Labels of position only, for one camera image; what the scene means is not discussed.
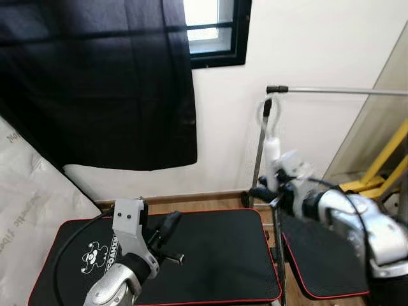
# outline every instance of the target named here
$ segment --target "window frame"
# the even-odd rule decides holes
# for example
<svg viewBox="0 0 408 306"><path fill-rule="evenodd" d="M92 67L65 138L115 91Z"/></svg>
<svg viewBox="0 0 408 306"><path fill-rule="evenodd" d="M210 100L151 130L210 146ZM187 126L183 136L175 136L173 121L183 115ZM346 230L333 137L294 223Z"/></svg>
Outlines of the window frame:
<svg viewBox="0 0 408 306"><path fill-rule="evenodd" d="M251 4L252 0L234 0L233 17L231 22L187 26L187 30L208 29L209 27L217 27L219 30L222 28L232 29L230 50L190 53L192 69L245 64L249 21L251 19Z"/></svg>

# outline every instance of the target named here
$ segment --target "black curtain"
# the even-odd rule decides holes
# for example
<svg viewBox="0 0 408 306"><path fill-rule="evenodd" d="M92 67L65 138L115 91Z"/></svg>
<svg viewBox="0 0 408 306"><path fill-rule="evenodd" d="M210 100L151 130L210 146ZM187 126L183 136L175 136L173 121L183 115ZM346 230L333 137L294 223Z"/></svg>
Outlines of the black curtain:
<svg viewBox="0 0 408 306"><path fill-rule="evenodd" d="M0 0L0 115L58 166L195 163L182 0Z"/></svg>

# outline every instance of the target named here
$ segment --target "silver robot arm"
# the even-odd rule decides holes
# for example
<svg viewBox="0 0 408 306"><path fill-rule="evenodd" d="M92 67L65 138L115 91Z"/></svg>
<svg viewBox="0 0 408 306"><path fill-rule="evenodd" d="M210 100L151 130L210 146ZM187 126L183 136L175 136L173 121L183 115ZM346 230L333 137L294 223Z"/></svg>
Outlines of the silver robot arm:
<svg viewBox="0 0 408 306"><path fill-rule="evenodd" d="M347 239L362 263L365 262L365 256L369 256L373 277L408 275L407 230L380 212L375 202L359 194L347 195L368 231L370 254L365 254L361 222L343 193L333 189L320 192L315 182L306 179L312 175L310 165L300 159L295 151L275 161L274 168L297 178L288 182L293 190L292 211L297 218L315 219Z"/></svg>
<svg viewBox="0 0 408 306"><path fill-rule="evenodd" d="M168 254L160 250L173 234L181 214L167 215L160 227L150 230L148 244L147 204L141 199L117 200L113 215L113 231L122 247L122 259L114 263L107 273L87 293L84 306L132 306L142 292L146 279L153 279L164 259L182 264L182 254Z"/></svg>

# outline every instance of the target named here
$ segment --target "wooden baseboard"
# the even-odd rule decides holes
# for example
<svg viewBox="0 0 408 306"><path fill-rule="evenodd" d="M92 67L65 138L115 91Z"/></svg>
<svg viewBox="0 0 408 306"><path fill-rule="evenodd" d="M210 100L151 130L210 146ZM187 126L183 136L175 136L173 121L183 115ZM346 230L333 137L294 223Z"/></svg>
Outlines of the wooden baseboard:
<svg viewBox="0 0 408 306"><path fill-rule="evenodd" d="M196 194L182 194L178 196L153 196L145 198L145 201L149 205L157 204L170 204L170 203L185 203L194 201L211 201L211 200L227 200L227 199L239 199L241 197L241 191L225 191L221 193L196 193ZM114 200L110 201L97 201L96 206L101 210L106 210L112 207L115 203Z"/></svg>

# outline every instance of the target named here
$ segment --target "black mat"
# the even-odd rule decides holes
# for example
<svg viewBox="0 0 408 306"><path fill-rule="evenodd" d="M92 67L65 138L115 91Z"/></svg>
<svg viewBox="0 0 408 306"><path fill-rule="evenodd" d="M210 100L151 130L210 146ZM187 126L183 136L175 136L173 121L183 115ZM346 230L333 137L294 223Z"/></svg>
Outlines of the black mat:
<svg viewBox="0 0 408 306"><path fill-rule="evenodd" d="M366 295L363 265L353 247L315 221L282 214L286 254L302 293L310 299Z"/></svg>
<svg viewBox="0 0 408 306"><path fill-rule="evenodd" d="M153 227L163 216L149 216L149 226ZM50 263L56 249L85 222L68 221L61 226L33 289L30 306L55 305ZM270 302L281 293L256 211L183 214L166 248L182 252L185 265L165 262L159 275L143 286L137 305L261 303ZM98 253L95 260L91 260L87 253L94 251ZM112 219L102 219L81 233L62 255L58 270L64 305L81 306L89 288L104 274L113 262L110 258L114 257ZM120 258L120 248L116 258Z"/></svg>

